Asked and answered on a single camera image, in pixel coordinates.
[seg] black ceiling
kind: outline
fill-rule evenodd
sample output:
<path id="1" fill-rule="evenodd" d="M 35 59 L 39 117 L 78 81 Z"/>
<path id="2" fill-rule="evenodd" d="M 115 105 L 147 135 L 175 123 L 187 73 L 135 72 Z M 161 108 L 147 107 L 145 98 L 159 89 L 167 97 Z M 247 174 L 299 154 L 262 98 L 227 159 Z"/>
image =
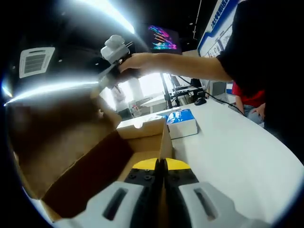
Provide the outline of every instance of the black ceiling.
<path id="1" fill-rule="evenodd" d="M 109 2 L 134 26 L 135 32 L 143 25 L 156 25 L 177 31 L 182 51 L 197 48 L 202 33 L 212 14 L 216 0 L 202 0 L 195 37 L 193 31 L 200 0 L 109 0 Z M 113 34 L 124 37 L 126 42 L 137 38 L 126 28 L 85 0 L 18 2 L 14 9 L 15 20 L 10 27 L 16 45 L 11 51 L 8 75 L 12 87 L 25 85 L 35 78 L 63 70 L 101 71 L 107 66 L 100 58 L 100 49 Z M 56 48 L 52 64 L 44 76 L 19 79 L 18 66 L 22 50 L 36 47 Z"/>

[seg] cardboard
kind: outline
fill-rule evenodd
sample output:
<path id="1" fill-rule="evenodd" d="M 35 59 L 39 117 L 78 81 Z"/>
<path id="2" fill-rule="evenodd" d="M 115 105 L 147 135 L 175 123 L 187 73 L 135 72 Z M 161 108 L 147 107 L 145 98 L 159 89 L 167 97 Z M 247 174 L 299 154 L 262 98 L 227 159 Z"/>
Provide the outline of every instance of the cardboard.
<path id="1" fill-rule="evenodd" d="M 41 95 L 8 107 L 24 188 L 43 201 L 53 221 L 79 214 L 95 194 L 124 181 L 135 163 L 172 157 L 165 119 L 116 130 L 121 118 L 104 100 L 92 100 L 90 91 Z"/>

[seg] blue and white box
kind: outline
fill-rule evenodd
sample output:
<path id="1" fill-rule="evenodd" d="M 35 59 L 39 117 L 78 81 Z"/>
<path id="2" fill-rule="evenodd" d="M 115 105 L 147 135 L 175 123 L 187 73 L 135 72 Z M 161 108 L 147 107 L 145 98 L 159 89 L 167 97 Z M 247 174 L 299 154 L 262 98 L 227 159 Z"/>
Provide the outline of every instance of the blue and white box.
<path id="1" fill-rule="evenodd" d="M 198 133 L 196 120 L 190 109 L 169 114 L 167 119 L 171 139 L 177 139 Z"/>

